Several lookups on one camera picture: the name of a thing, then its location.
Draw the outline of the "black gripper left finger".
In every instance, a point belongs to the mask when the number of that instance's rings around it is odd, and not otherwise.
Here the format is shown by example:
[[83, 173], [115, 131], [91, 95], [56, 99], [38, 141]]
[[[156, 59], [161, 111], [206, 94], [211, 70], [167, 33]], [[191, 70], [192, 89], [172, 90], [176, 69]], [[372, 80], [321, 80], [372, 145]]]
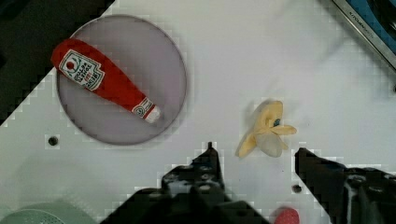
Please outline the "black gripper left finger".
[[158, 189], [141, 189], [101, 224], [270, 224], [244, 201], [226, 194], [219, 153], [212, 145], [162, 177]]

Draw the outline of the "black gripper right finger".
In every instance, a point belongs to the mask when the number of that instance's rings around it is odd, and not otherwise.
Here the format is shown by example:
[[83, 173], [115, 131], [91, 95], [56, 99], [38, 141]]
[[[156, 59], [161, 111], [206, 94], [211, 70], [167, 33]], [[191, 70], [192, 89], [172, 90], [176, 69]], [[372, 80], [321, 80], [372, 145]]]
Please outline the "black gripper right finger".
[[294, 157], [295, 173], [332, 224], [396, 224], [394, 175], [371, 167], [347, 168], [303, 147]]

